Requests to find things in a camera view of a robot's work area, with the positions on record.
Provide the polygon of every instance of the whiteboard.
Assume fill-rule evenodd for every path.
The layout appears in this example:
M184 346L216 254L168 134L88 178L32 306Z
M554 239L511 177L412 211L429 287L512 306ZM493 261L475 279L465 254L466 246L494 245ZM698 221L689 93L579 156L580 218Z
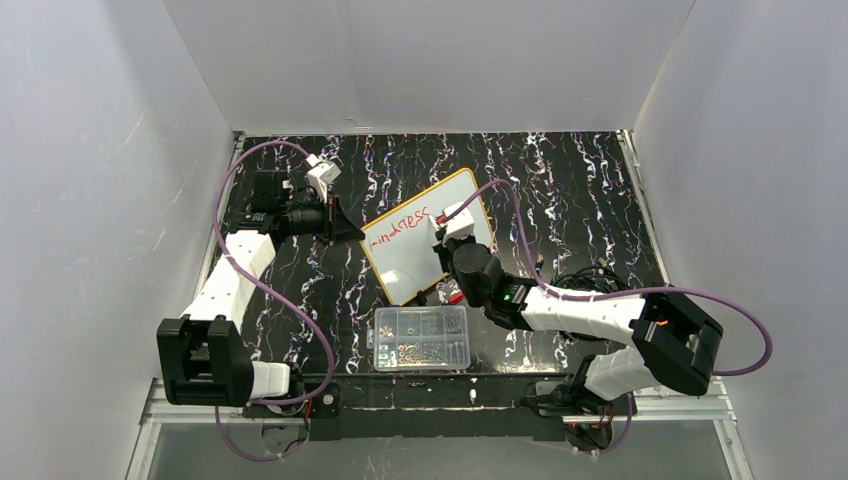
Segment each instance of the whiteboard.
M365 240L359 243L393 305L405 304L447 275L433 251L436 232L428 217L464 202L477 188L471 169L460 169L362 228ZM468 210L477 243L491 246L494 235L483 199L477 197Z

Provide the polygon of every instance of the yellow frame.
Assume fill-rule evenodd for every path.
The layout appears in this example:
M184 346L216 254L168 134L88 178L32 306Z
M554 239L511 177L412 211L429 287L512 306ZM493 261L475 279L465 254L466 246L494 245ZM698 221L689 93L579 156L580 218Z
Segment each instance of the yellow frame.
M415 200L417 200L417 199L419 199L419 198L423 197L423 196L424 196L424 195L426 195L428 192L430 192L430 191L432 191L432 190L435 190L436 188L438 188L439 186L441 186L443 183L447 182L447 181L448 181L448 180L450 180L451 178L453 178L453 177L455 177L455 176L457 176L457 175L459 175L459 174L461 174L462 172L465 172L465 171L467 171L468 173L470 173L470 174L471 174L471 183L474 185L474 191L476 192L476 191L477 191L477 189L479 189L480 187L477 185L477 177L475 177L475 176L474 176L474 171L473 171L473 170L471 170L471 169L470 169L470 168L468 168L468 167L460 168L459 170L457 170L457 171L455 171L455 172L451 173L450 175L448 175L447 177L445 177L445 178L443 178L443 179L439 180L438 182L436 182L436 183L434 183L434 184L430 185L429 187L425 188L424 190L422 190L421 192L419 192L417 195L415 195L414 197L410 198L409 200L405 200L403 203L401 203L401 204L400 204L400 205L398 205L397 207L395 207L395 208L393 208L393 209L389 210L388 212L386 212L386 213L384 213L384 214L380 215L379 217L377 217L376 219L374 219L374 220L372 220L372 221L368 222L368 224L366 224L364 227L362 227L362 231L364 232L365 230L368 230L369 228L371 228L372 226L374 226L374 224L376 224L377 222L379 222L380 220L382 220L384 217L386 217L386 216L389 216L389 215L393 214L395 211L400 210L401 208L405 207L406 205L408 205L408 204L410 204L410 203L414 202ZM483 214L486 216L486 226L487 226L487 227L489 227L489 233L491 233L491 235L492 235L492 241L491 241L491 242L489 243L489 245L488 245L489 247L491 247L491 246L492 246L492 244L495 242L495 232L492 230L492 225L489 223L489 212L486 210L486 204L485 204L485 203L483 203L483 198L482 198L482 197L477 197L477 199L478 199L478 200L480 200L480 206L483 208ZM383 287L383 291L384 291L384 292L386 292L386 297L389 299L389 301L390 301L390 302L392 302L393 300L392 300L391 296L389 295L389 289L388 289L388 288L386 288L386 284L385 284L385 283L383 283L383 279L382 279L382 278L380 278L380 273L379 273L379 272L377 272L377 267L376 267L376 265L374 264L374 261L373 261L373 260L371 260L371 255L368 255L368 248L366 248L365 242L364 242L364 241L359 242L359 246L362 248L362 251L363 251L363 252L365 252L365 257L366 257L366 258L368 258L368 263L369 263L369 264L371 264L371 268L372 268L372 270L374 270L374 273L377 275L377 281L378 281L378 282L380 282L380 286L381 286L381 287ZM443 279L443 278L445 278L446 276L447 276L447 274L442 275L441 277L439 277L439 279L438 279L438 280L436 280L435 282L431 283L431 284L430 284L430 285L428 285L427 287L424 287L422 290L427 290L427 289L432 288L432 287L433 287L433 285L435 285L435 284L439 283L440 281L442 281L442 279ZM397 305L404 305L406 302L408 302L408 301L412 300L413 298L415 298L415 295L413 295L413 296L411 296L411 297L407 298L407 299L406 299L406 300L404 300L402 303L398 303Z

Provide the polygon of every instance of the clear plastic container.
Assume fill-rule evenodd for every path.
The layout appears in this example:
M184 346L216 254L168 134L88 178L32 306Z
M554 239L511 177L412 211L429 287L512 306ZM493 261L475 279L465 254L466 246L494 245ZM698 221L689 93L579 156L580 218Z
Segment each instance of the clear plastic container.
M471 365L465 307L389 307L374 313L377 371L461 370Z

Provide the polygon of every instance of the black marble surface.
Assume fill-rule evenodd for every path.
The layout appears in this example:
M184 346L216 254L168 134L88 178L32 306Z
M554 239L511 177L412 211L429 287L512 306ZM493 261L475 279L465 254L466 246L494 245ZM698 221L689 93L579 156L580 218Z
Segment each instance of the black marble surface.
M477 183L503 178L516 188L531 248L545 257L543 277L574 271L604 259L631 286L662 281L614 132L451 135L342 135L284 138L336 162L333 185L342 207L359 226L462 168ZM245 150L268 140L249 138ZM288 149L254 154L236 173L224 223L251 194L256 169L289 170L306 164ZM495 248L507 271L527 274L518 261L516 223L508 197L483 195ZM330 338L338 373L373 373L367 330L385 296L358 243L324 247L309 237L288 241L262 277L314 318ZM445 299L458 291L438 286ZM472 374L573 372L580 358L611 345L565 340L556 332L506 331L476 309L468 310ZM307 374L326 371L327 359L313 332L262 292L247 308L242 338L255 360L291 361Z

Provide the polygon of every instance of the wall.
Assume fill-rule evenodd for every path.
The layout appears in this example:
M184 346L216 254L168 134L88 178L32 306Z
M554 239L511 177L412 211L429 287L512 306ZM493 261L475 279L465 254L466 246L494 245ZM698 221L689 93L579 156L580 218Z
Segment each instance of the wall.
M0 477L122 478L232 135L161 3L0 6Z
M630 128L693 0L165 0L251 134Z
M848 4L699 1L636 122L670 276L732 296L774 336L727 379L757 478L844 478ZM718 361L762 342L743 319Z

